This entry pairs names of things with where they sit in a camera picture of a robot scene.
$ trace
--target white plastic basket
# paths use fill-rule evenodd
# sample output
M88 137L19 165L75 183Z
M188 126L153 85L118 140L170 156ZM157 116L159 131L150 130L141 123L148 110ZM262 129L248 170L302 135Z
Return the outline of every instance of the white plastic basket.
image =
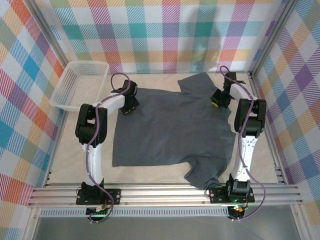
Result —
M99 61L69 62L52 95L50 105L66 111L79 111L82 104L94 104L101 98L109 64Z

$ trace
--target plaid wall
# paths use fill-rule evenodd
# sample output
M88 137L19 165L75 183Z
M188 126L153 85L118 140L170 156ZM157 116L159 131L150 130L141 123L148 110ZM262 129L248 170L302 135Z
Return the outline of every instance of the plaid wall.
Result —
M220 65L247 71L272 21L272 10L280 4L280 0L37 1L56 37L66 36L63 48L70 59L107 61L112 73L139 74L215 72ZM56 20L44 3L53 8Z
M320 0L300 0L257 81L281 162L320 234Z
M49 98L62 72L23 0L1 0L0 240L18 239L44 180L63 114Z
M264 36L263 36L263 39L259 45L259 48L258 50L256 51L255 55L254 55L254 58L253 58L253 61L250 65L250 68L249 68L249 72L252 72L252 70L254 69L254 67L256 66L257 64L257 61L259 59L259 57L261 56L262 54L262 51L264 50L264 48L267 46L267 42L271 36L271 34L273 33L273 31L275 30L276 26L277 26L277 21L279 20L281 14L283 13L283 10L287 4L289 0L281 0L275 14L273 15L273 18L272 18L272 21L267 29L267 31L265 32Z

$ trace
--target gray t-shirt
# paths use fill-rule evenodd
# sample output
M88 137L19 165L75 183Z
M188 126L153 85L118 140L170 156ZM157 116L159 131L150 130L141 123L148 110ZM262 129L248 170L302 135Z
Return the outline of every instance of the gray t-shirt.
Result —
M185 179L205 189L218 182L231 160L235 141L228 124L231 111L212 105L217 88L206 73L178 84L181 92L138 89L140 106L130 115L118 115L112 166L189 162Z

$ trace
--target white floor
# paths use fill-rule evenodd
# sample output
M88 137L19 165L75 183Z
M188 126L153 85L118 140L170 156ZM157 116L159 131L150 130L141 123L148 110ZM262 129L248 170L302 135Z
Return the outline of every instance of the white floor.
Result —
M192 74L132 74L130 79L138 84L140 88L162 89L179 92L178 80L184 79ZM224 78L220 73L209 73L214 84L222 89ZM238 73L237 79L245 81L249 86L248 75ZM124 77L114 78L115 88L123 84ZM110 82L106 83L105 96L111 91ZM234 119L237 111L237 103L231 101L232 111L229 117L229 124L234 132ZM107 137L102 149L102 173L105 183L187 183L184 175L189 171L188 163L181 163L170 166L119 166L112 167L113 137L117 114L114 113L108 119ZM85 155L78 139L75 136L77 112L69 112L60 143L52 165L50 183L81 183L85 176ZM232 161L226 171L220 176L219 181L224 183L229 178L236 155L237 141L234 143ZM268 147L264 134L262 134L254 149L251 165L251 173L262 183L277 183L277 176L274 170L274 161Z

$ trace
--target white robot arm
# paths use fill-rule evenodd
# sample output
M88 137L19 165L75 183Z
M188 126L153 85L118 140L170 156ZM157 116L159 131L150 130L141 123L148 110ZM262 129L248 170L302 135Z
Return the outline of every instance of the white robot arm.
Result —
M123 87L113 90L103 102L83 104L80 107L75 136L86 154L86 169L81 189L77 191L77 205L106 205L113 193L114 204L119 203L120 197L117 192L120 193L120 189L104 190L101 149L107 136L108 117L116 110L126 115L136 109L139 105L136 93L137 84L125 80Z
M237 84L231 85L230 95L236 100L237 103L240 102L240 99L251 100L251 98L248 96L246 91ZM238 148L236 151L235 163L234 163L233 170L231 172L234 179L238 179L241 182L246 182L250 180L250 177L248 176L247 171L240 160L240 154L242 155L242 159L244 160L244 163L247 166L247 169L250 171L252 156L254 153L257 140L258 138L255 135L246 135L244 137L243 136L241 137L242 148L241 149Z
M118 109L121 109L125 105L125 96L124 95L118 95L115 97L110 98L109 100L103 102L100 105L100 108L107 109L107 118ZM101 149L102 149L103 143L98 144L96 147L90 145L89 150L89 171L91 173L92 178L95 180L96 183L101 183L104 179L102 175L102 169L101 169ZM87 151L87 144L82 144L83 152L85 153ZM87 185L94 186L95 184L92 182L92 180L89 178L87 174L87 170L85 170L85 177L84 182Z
M227 199L219 198L219 196L215 195L215 192L212 192L214 200L217 201L227 202L230 199L238 201L241 198L241 200L248 201L246 198L252 193L250 176L247 170L250 172L255 145L260 133L265 128L267 103L264 99L258 99L249 94L250 91L248 91L245 83L237 81L236 73L228 72L225 75L223 91L218 89L211 98L212 104L216 107L227 108L232 99L237 101L238 108L234 119L234 129L237 132L237 139L241 143L238 144L234 168L229 176L229 180L226 182L226 192L221 193ZM244 126L249 111L250 116Z

